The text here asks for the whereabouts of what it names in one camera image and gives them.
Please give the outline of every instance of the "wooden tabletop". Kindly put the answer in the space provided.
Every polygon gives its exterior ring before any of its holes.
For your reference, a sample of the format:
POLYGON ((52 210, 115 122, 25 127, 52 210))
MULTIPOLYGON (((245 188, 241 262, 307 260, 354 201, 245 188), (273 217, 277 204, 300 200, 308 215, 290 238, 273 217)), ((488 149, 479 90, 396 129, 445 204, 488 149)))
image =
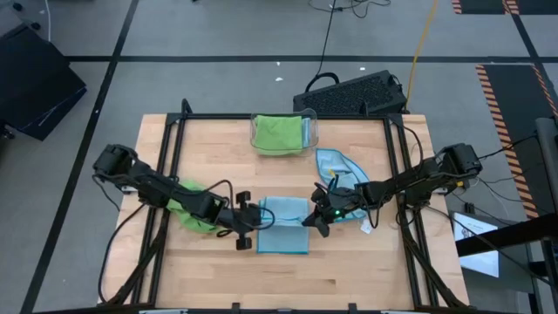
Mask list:
MULTIPOLYGON (((165 115, 145 115, 135 147, 139 158, 156 168, 165 115)), ((425 157, 432 156, 432 143, 425 117, 404 116, 405 126, 419 136, 425 157)), ((390 162, 381 121, 319 120, 319 147, 335 148, 354 160, 371 181, 391 177, 390 162)), ((173 136, 166 164, 170 168, 173 136)), ((395 127, 392 127, 403 169, 395 127)), ((413 165, 419 149, 411 133, 406 134, 413 165)), ((249 120, 190 119, 180 155, 178 175, 209 186, 229 179, 235 193, 249 190, 252 201, 265 196, 310 198, 319 181, 315 155, 306 157, 261 157, 249 143, 249 120)), ((214 190, 228 195, 226 187, 214 190)), ((434 208, 446 211, 442 196, 432 197, 434 208)), ((137 195, 124 197, 119 223, 139 206, 137 195)), ((401 233, 395 223, 395 201, 380 211, 377 229, 369 235, 359 222, 330 225, 328 238, 310 229, 307 256, 258 255, 255 249, 235 250, 234 235, 216 238, 181 227, 172 215, 161 271, 158 307, 343 310, 357 303, 359 310, 410 310, 412 299, 401 233)), ((147 210, 134 217, 114 240, 106 266, 103 289, 111 297, 136 266, 147 210)), ((447 286, 468 303, 465 283, 446 217, 423 210, 425 233, 432 265, 447 286)), ((256 236, 251 235, 254 247, 256 236)), ((428 304, 424 275, 417 264, 423 304, 428 304)), ((152 271, 146 272, 146 283, 152 271)), ((148 285, 144 284, 143 300, 148 285)))

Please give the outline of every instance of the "yellow cable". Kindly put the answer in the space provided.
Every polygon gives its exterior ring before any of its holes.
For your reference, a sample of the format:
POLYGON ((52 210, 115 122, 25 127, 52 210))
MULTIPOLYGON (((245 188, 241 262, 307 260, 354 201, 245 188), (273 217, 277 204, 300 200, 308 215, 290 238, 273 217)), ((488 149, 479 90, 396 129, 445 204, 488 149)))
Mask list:
POLYGON ((407 102, 405 103, 405 110, 407 110, 407 105, 411 100, 411 92, 412 92, 412 79, 415 75, 415 65, 417 65, 417 58, 419 58, 420 51, 422 50, 422 45, 425 43, 426 34, 428 34, 428 28, 430 27, 430 22, 434 18, 436 14, 436 8, 438 7, 438 0, 434 0, 432 4, 432 8, 430 9, 430 14, 428 14, 428 19, 426 20, 425 29, 422 31, 422 37, 420 38, 420 42, 418 42, 417 50, 415 51, 415 56, 412 59, 412 67, 411 67, 411 75, 409 76, 409 86, 407 87, 407 102))

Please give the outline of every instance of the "folded blue cloth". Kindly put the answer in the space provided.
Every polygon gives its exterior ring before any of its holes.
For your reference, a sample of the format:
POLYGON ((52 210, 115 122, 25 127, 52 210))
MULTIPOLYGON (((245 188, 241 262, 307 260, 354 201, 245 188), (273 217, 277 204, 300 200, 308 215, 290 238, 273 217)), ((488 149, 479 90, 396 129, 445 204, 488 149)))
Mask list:
MULTIPOLYGON (((369 181, 368 176, 361 167, 336 149, 318 148, 316 150, 316 164, 317 172, 326 186, 333 179, 332 173, 339 175, 337 182, 339 188, 355 188, 355 184, 369 181)), ((336 222, 345 222, 365 217, 366 212, 358 209, 349 213, 345 218, 337 218, 336 222)))
MULTIPOLYGON (((309 213, 308 201, 298 197, 270 196, 259 203, 276 216, 275 224, 258 231, 256 253, 308 254, 309 229, 302 222, 309 213)), ((262 225, 271 222, 271 214, 262 211, 262 225)))

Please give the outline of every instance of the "green cloth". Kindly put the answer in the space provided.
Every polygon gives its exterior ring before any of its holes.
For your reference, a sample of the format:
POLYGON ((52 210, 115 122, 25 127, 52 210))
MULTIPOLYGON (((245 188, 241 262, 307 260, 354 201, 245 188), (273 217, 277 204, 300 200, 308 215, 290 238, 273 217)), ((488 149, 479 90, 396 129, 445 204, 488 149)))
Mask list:
POLYGON ((303 118, 255 117, 254 146, 259 154, 299 154, 303 149, 303 118))
MULTIPOLYGON (((182 187, 192 191, 201 191, 202 189, 204 189, 202 185, 198 184, 195 181, 185 180, 182 181, 180 184, 182 187)), ((184 210, 184 208, 182 208, 182 205, 180 205, 173 199, 168 201, 167 209, 170 210, 171 213, 175 213, 178 216, 180 224, 182 224, 182 226, 184 226, 184 228, 186 229, 190 229, 194 232, 202 234, 221 230, 220 227, 216 227, 205 222, 200 222, 196 218, 192 217, 186 210, 184 210)))

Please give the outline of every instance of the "white label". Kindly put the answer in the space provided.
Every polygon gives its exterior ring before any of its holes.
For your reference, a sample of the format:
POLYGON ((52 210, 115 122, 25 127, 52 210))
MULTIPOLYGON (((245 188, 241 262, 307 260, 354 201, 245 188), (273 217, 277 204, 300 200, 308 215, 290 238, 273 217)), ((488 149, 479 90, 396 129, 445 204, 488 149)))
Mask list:
POLYGON ((363 220, 363 224, 362 226, 360 226, 360 229, 367 235, 370 234, 370 232, 372 232, 372 226, 370 225, 370 221, 368 219, 364 219, 363 220))

